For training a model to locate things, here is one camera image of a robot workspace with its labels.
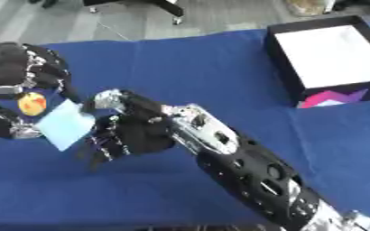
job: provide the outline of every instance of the orange ball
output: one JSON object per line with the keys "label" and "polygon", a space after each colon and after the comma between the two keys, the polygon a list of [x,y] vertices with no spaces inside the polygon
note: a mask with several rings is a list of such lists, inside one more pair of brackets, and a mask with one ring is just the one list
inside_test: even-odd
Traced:
{"label": "orange ball", "polygon": [[19,109],[28,116],[37,116],[46,109],[46,98],[36,92],[26,93],[18,100]]}

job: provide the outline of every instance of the dark blue table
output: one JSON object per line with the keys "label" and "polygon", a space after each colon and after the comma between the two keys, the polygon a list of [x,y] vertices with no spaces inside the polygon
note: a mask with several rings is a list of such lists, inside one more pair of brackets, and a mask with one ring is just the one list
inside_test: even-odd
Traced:
{"label": "dark blue table", "polygon": [[[83,95],[130,88],[171,105],[198,103],[277,152],[338,209],[370,215],[370,102],[290,108],[264,34],[51,47],[69,61]],[[41,139],[0,140],[0,229],[258,221],[181,147],[95,173],[74,151],[57,152]]]}

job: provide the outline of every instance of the light blue paper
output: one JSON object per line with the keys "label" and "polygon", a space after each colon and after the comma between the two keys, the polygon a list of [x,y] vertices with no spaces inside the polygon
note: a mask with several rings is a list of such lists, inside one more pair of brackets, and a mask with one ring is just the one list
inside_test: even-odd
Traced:
{"label": "light blue paper", "polygon": [[79,108],[79,105],[66,99],[35,126],[63,152],[88,134],[95,124],[95,117],[80,113]]}

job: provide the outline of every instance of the open box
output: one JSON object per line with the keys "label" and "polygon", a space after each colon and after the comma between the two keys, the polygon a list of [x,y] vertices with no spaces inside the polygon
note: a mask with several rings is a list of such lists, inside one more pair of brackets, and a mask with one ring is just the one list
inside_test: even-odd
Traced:
{"label": "open box", "polygon": [[362,18],[270,26],[265,47],[295,106],[370,100],[370,27]]}

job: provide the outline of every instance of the black robotic glove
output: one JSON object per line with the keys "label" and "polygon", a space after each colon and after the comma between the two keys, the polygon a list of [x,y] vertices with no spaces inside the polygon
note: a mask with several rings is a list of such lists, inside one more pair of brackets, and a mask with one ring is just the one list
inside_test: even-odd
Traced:
{"label": "black robotic glove", "polygon": [[77,103],[68,69],[66,61],[50,49],[0,43],[0,98],[18,97],[24,88],[59,88],[63,97]]}
{"label": "black robotic glove", "polygon": [[[0,43],[0,99],[18,99],[34,88],[54,89],[62,97],[79,102],[70,86],[68,65],[55,51],[29,44]],[[12,110],[0,106],[0,137],[41,136]]]}
{"label": "black robotic glove", "polygon": [[117,114],[98,118],[88,138],[88,143],[96,147],[93,168],[100,162],[124,155],[160,152],[175,144],[162,105],[146,97],[125,90],[108,90],[92,97],[82,107],[86,113],[97,109],[114,109]]}

